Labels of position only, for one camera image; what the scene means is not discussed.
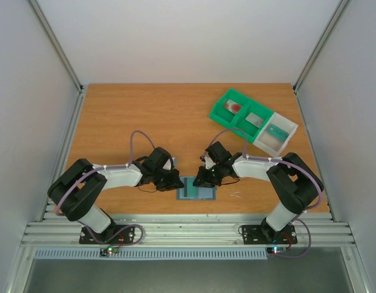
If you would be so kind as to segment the teal card black stripe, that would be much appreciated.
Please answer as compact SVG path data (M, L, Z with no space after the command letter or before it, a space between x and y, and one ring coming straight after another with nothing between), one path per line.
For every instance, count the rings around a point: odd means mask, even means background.
M270 124L268 125L266 132L270 134L275 139L279 140L280 142L285 142L289 137L289 133L285 130L279 128L277 125Z

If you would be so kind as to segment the teal card numbered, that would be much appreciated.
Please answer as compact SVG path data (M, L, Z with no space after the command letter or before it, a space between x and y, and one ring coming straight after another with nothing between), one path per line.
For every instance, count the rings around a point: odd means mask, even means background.
M184 178L184 188L182 191L182 199L194 199L197 198L197 188L193 186L194 177Z

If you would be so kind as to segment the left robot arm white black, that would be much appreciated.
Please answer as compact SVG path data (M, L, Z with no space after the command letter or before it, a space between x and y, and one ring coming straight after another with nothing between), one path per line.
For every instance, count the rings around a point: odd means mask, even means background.
M96 165L77 160L48 189L56 211L71 222L84 225L95 242L112 242L120 233L117 224L95 204L102 191L153 184L157 191L181 189L179 171L171 154L161 147L150 155L123 165Z

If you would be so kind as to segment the teal card holder wallet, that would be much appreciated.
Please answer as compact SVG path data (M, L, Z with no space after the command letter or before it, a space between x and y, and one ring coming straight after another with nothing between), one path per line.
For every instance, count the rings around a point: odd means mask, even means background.
M193 176L181 176L184 187L176 191L176 199L179 201L204 201L215 200L217 188L196 187L193 185Z

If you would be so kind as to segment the grey card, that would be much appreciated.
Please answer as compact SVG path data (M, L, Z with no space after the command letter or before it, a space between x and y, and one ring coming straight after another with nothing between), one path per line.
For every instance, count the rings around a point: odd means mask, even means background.
M257 128L261 128L262 125L264 124L264 119L259 117L258 115L254 114L253 112L250 112L245 120L247 122L249 122L250 124L252 124L253 126L257 127Z

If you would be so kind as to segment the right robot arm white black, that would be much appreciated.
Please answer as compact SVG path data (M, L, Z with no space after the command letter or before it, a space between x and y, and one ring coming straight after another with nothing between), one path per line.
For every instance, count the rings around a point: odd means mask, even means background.
M221 186L226 177L253 178L271 183L279 203L261 222L259 237L266 244L283 236L285 227L304 211L322 200L324 185L299 155L256 157L244 153L232 155L220 142L209 146L201 157L204 163L193 181L195 187Z

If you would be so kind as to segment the red circle card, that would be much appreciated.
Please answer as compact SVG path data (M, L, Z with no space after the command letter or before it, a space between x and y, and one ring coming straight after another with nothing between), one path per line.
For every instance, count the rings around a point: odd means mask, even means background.
M242 109L242 106L239 103L229 99L224 103L224 108L236 115Z

